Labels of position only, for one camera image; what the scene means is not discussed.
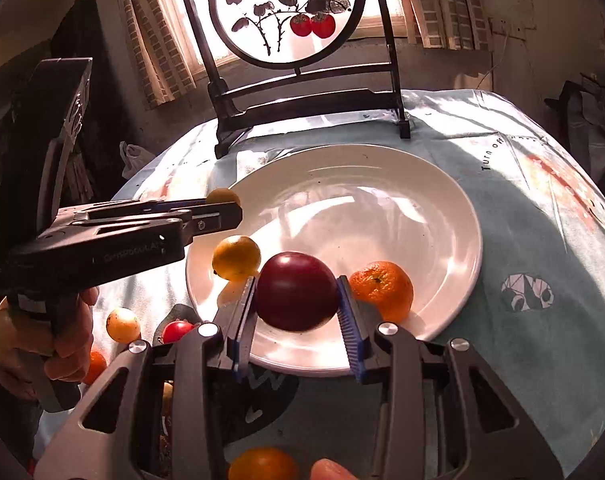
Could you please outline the person's right hand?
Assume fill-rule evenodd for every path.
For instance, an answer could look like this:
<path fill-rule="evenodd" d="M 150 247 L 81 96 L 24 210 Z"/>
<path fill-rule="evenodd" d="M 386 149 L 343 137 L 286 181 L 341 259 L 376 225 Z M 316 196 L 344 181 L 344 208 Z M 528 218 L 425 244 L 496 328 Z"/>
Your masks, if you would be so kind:
<path fill-rule="evenodd" d="M 322 458 L 311 467 L 310 480 L 357 480 L 357 477 L 339 463 Z"/>

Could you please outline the person's left hand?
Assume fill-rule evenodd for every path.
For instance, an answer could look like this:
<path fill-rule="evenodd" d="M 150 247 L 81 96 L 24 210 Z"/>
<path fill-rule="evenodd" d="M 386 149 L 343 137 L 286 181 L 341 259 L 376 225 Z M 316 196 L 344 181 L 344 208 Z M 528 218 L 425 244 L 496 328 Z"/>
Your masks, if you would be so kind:
<path fill-rule="evenodd" d="M 10 309 L 6 299 L 0 302 L 0 385 L 19 399 L 36 397 L 32 379 L 22 362 L 20 350 L 44 356 L 47 378 L 62 382 L 81 382 L 88 373 L 93 344 L 93 315 L 100 289 L 91 287 L 80 292 L 76 312 L 58 335 L 43 322 L 24 312 Z"/>

